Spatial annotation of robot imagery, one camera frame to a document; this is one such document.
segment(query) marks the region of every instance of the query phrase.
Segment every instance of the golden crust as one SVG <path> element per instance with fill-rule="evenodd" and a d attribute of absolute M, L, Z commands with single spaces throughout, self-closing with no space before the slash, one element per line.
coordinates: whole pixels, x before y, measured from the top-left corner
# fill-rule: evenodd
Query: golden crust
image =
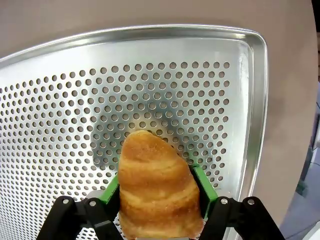
<path fill-rule="evenodd" d="M 198 186 L 187 163 L 159 137 L 144 130 L 127 137 L 118 180 L 128 239 L 195 238 L 202 230 Z"/>

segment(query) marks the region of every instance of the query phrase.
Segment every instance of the bread roll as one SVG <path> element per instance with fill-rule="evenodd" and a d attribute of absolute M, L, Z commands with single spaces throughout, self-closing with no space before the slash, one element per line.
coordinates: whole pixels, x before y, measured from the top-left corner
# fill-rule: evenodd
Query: bread roll
<path fill-rule="evenodd" d="M 203 228 L 199 189 L 175 149 L 145 130 L 124 141 L 119 161 L 119 221 L 135 238 L 194 239 Z"/>

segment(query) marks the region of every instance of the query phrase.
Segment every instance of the bolt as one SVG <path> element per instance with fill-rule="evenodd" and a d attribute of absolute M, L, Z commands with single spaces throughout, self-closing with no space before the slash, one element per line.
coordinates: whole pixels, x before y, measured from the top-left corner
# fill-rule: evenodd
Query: bolt
<path fill-rule="evenodd" d="M 249 200 L 248 200 L 248 204 L 249 204 L 249 205 L 253 205 L 253 204 L 255 204 L 255 201 L 254 201 L 253 199 L 249 199 Z"/>
<path fill-rule="evenodd" d="M 228 200 L 225 199 L 225 198 L 222 198 L 222 199 L 220 200 L 220 203 L 222 203 L 222 204 L 227 204 L 227 203 L 228 203 Z"/>
<path fill-rule="evenodd" d="M 96 203 L 95 201 L 89 202 L 89 205 L 90 205 L 91 207 L 94 207 L 96 204 L 97 204 L 97 203 Z"/>

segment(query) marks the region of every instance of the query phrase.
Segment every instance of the baking tray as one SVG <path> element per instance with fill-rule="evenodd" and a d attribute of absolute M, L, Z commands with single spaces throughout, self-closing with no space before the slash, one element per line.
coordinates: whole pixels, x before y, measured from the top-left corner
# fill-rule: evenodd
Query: baking tray
<path fill-rule="evenodd" d="M 125 137 L 139 129 L 200 164 L 219 195 L 247 197 L 267 72 L 261 35 L 212 25 L 100 30 L 1 59 L 0 236 L 35 240 L 58 196 L 104 190 Z"/>

